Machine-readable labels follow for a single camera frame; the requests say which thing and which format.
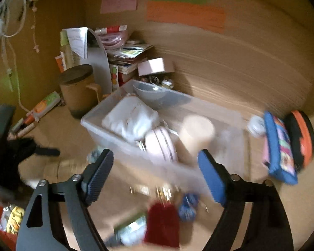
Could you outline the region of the white drawstring cloth bag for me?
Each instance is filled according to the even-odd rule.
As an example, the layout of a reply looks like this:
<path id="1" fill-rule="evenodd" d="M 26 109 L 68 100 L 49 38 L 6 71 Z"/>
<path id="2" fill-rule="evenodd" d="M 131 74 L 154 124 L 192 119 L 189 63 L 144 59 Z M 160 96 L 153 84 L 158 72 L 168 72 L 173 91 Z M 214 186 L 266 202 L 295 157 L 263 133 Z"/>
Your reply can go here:
<path id="1" fill-rule="evenodd" d="M 127 94 L 101 122 L 104 129 L 130 143 L 142 140 L 159 125 L 158 112 L 134 94 Z"/>

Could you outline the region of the small blue packet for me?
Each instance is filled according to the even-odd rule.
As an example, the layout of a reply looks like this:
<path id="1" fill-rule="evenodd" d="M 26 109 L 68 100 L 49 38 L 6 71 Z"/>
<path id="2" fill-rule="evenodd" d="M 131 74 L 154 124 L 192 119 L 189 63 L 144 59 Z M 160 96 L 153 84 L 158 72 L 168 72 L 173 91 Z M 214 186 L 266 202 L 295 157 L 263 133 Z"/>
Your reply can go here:
<path id="1" fill-rule="evenodd" d="M 197 216 L 199 195 L 185 193 L 178 208 L 178 215 L 181 222 L 192 222 Z"/>

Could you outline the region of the dark green glass bottle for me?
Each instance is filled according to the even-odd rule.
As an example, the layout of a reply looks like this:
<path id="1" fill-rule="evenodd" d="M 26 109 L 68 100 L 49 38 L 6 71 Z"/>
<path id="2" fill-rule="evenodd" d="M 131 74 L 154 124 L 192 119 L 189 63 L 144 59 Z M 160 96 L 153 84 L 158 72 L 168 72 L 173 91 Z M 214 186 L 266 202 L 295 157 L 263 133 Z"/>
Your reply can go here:
<path id="1" fill-rule="evenodd" d="M 147 212 L 141 211 L 114 229 L 115 246 L 133 246 L 143 242 L 147 229 Z"/>

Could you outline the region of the pink round case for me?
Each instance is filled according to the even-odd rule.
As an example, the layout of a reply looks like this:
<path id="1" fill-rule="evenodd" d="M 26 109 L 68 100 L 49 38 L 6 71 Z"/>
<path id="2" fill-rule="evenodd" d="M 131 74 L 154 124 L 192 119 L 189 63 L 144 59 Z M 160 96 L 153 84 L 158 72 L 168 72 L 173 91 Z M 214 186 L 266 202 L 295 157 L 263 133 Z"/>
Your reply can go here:
<path id="1" fill-rule="evenodd" d="M 144 145 L 154 164 L 165 165 L 178 162 L 176 148 L 165 127 L 160 126 L 150 130 L 144 138 Z"/>

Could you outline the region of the red velvet pouch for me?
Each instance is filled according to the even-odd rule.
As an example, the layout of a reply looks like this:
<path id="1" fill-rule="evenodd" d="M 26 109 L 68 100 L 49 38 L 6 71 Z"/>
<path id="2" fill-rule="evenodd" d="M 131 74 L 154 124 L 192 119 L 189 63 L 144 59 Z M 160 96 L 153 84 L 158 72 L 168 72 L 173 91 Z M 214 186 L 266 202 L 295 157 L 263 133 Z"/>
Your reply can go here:
<path id="1" fill-rule="evenodd" d="M 147 212 L 146 225 L 144 243 L 180 247 L 180 221 L 173 203 L 155 202 Z"/>

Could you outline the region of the cream cylindrical container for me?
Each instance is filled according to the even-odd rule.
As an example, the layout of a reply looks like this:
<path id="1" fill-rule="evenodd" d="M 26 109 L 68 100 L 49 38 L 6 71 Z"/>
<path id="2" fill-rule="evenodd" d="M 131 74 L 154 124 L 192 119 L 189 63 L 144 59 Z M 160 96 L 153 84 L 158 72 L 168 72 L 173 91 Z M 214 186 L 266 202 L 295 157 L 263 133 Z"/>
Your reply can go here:
<path id="1" fill-rule="evenodd" d="M 181 162 L 194 165 L 198 153 L 209 148 L 215 134 L 215 126 L 208 118 L 197 114 L 186 116 L 179 131 L 177 145 Z"/>

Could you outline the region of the yellow cartoon bag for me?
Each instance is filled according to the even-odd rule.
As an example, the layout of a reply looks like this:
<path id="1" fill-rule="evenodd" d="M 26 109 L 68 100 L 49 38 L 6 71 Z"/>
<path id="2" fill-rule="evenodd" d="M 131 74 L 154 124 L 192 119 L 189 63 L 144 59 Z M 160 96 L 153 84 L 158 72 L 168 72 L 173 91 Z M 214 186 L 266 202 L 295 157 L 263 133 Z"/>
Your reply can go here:
<path id="1" fill-rule="evenodd" d="M 22 207 L 10 205 L 7 207 L 8 219 L 5 231 L 10 234 L 18 235 L 25 210 Z"/>

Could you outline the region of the orange green tube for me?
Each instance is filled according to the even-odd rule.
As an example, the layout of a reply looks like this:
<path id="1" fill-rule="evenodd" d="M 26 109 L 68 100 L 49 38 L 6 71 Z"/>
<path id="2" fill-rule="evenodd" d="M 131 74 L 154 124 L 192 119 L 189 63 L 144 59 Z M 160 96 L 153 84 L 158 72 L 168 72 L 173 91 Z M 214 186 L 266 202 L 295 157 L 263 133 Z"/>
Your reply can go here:
<path id="1" fill-rule="evenodd" d="M 52 92 L 40 101 L 27 115 L 23 124 L 30 125 L 32 122 L 38 122 L 45 114 L 52 110 L 61 102 L 59 93 Z"/>

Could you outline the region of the brown mug with lid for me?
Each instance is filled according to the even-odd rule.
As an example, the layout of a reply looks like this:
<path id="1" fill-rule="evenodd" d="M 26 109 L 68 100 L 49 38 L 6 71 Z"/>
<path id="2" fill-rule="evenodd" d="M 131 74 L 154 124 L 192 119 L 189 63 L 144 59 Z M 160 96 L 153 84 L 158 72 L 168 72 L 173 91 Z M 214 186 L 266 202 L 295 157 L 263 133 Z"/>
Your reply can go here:
<path id="1" fill-rule="evenodd" d="M 101 85 L 89 64 L 74 66 L 59 76 L 59 86 L 64 102 L 73 118 L 81 119 L 103 99 Z"/>

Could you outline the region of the blue patterned pencil pouch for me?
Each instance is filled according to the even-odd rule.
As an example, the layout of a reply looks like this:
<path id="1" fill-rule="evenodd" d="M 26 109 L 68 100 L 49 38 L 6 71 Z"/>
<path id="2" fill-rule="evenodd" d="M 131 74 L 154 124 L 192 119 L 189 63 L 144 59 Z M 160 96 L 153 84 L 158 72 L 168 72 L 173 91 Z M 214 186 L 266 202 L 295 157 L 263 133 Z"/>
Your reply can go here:
<path id="1" fill-rule="evenodd" d="M 290 138 L 283 121 L 266 111 L 264 123 L 268 149 L 268 159 L 264 163 L 268 174 L 285 184 L 298 184 Z"/>

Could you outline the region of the black orange round case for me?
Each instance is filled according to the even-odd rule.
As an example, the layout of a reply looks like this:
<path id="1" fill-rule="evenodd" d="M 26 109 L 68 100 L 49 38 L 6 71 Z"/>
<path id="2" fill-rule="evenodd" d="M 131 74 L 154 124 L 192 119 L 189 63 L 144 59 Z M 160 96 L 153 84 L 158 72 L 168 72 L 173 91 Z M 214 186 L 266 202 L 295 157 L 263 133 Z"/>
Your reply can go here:
<path id="1" fill-rule="evenodd" d="M 314 128 L 302 110 L 293 110 L 284 118 L 297 173 L 305 169 L 314 157 Z"/>

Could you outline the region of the clear plastic storage bin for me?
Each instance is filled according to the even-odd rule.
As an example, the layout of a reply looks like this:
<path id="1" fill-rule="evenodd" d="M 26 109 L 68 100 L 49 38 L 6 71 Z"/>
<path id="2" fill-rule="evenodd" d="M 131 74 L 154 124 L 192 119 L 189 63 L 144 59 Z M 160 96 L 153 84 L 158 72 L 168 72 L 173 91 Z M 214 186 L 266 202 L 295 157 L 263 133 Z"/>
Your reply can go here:
<path id="1" fill-rule="evenodd" d="M 117 160 L 206 196 L 198 153 L 206 149 L 229 173 L 244 175 L 242 122 L 234 110 L 139 81 L 124 84 L 81 119 Z"/>

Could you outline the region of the stack of books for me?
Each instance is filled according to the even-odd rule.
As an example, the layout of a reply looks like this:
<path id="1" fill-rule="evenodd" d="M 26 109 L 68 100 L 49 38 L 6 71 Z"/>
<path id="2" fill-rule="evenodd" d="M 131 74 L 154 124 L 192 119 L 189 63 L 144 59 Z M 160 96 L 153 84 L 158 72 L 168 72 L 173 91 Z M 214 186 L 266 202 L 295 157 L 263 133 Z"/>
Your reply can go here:
<path id="1" fill-rule="evenodd" d="M 136 75 L 138 64 L 147 60 L 148 51 L 154 47 L 131 39 L 127 25 L 98 28 L 95 34 L 106 50 L 114 91 Z"/>

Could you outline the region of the white ceramic bowl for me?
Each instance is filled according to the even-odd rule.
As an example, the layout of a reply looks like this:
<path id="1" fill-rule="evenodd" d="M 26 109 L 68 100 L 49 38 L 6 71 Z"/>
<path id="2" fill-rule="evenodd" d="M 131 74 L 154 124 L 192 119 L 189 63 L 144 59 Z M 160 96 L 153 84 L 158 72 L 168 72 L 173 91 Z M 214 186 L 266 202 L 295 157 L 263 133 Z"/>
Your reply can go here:
<path id="1" fill-rule="evenodd" d="M 150 107 L 160 107 L 163 105 L 168 93 L 166 89 L 158 86 L 148 86 L 144 84 L 134 84 L 134 91 L 137 96 Z"/>

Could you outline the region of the white paper receipt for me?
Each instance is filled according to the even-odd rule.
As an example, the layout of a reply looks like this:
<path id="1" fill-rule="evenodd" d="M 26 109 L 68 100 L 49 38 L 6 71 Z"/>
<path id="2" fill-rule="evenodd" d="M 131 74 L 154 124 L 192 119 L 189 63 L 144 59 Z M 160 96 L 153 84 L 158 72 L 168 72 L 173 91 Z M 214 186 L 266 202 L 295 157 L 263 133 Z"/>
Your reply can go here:
<path id="1" fill-rule="evenodd" d="M 71 50 L 80 58 L 87 58 L 87 27 L 69 28 L 66 29 L 66 34 L 71 47 Z"/>

